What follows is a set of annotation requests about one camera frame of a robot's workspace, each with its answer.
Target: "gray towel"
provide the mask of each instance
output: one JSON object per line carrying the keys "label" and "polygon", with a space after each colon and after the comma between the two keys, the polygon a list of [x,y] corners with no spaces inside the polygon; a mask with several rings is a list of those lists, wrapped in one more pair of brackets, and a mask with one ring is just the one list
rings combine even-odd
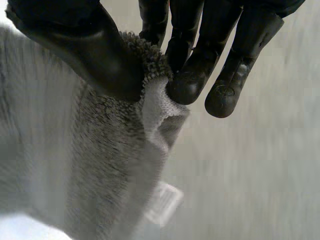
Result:
{"label": "gray towel", "polygon": [[145,70],[141,100],[98,96],[59,58],[0,27],[0,215],[26,213],[75,240],[126,240],[188,110],[160,50],[122,33]]}

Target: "plush fabric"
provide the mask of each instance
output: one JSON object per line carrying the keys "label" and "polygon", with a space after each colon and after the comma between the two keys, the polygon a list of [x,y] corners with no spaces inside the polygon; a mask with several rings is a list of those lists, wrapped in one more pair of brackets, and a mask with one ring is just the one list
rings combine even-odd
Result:
{"label": "plush fabric", "polygon": [[26,213],[74,240],[126,240],[188,110],[160,50],[122,33],[145,70],[141,100],[95,91],[59,58],[0,27],[0,215]]}

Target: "white label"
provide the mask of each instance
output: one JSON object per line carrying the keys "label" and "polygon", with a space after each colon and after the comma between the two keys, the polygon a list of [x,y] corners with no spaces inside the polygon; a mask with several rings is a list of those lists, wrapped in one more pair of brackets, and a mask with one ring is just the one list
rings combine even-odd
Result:
{"label": "white label", "polygon": [[154,224],[164,227],[182,201],[184,193],[163,181],[158,183],[145,216]]}

